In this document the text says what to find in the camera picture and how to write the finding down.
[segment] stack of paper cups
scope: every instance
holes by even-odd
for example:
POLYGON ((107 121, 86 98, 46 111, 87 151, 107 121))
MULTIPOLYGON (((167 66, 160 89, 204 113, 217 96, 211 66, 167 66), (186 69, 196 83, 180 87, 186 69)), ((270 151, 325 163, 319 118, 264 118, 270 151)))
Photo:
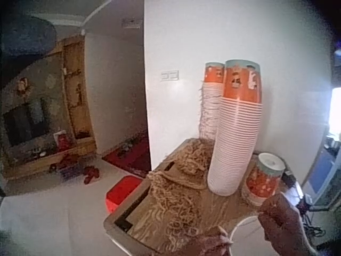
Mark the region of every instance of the stack of paper cups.
POLYGON ((201 90, 201 117, 199 136, 215 139, 219 121, 219 104, 223 94, 224 64, 206 63, 205 78, 201 90))
POLYGON ((225 64, 216 142, 208 172, 208 186, 228 196, 239 187, 251 159, 262 115, 259 65, 247 60, 225 64))

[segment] doormat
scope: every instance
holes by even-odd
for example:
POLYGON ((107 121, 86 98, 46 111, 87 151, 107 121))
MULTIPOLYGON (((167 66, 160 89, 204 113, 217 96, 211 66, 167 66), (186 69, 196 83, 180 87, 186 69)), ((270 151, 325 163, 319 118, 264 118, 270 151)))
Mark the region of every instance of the doormat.
POLYGON ((127 172, 145 178, 151 171, 148 134, 126 140, 119 148, 102 159, 127 172))

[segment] floor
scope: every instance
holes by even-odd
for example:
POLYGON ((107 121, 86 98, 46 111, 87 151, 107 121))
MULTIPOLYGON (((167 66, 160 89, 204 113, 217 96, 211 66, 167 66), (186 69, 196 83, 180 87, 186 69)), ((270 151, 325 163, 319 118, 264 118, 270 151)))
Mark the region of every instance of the floor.
POLYGON ((105 194, 130 175, 99 158, 99 180, 84 185, 84 177, 65 183, 56 174, 36 175, 7 184, 0 207, 0 255, 124 256, 106 236, 105 194))

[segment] bright window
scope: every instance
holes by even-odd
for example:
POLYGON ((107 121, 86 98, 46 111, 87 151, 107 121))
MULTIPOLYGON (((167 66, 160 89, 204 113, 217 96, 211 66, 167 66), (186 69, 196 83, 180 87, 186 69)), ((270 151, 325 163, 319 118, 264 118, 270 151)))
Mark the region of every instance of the bright window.
POLYGON ((341 133, 341 87, 332 91, 330 114, 329 114, 329 133, 339 135, 341 133))

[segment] orange container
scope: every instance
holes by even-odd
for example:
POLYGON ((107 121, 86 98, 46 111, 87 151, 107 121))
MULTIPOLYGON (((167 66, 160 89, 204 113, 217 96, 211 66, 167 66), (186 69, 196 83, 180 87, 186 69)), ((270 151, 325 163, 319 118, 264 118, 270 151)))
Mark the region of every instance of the orange container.
POLYGON ((285 163, 269 153, 261 153, 242 187, 242 196, 256 206, 272 196, 285 170, 285 163))
POLYGON ((224 64, 218 62, 208 62, 205 68, 204 83, 223 83, 224 64))
POLYGON ((223 97, 262 103, 259 65, 248 60, 228 60, 225 63, 223 97))

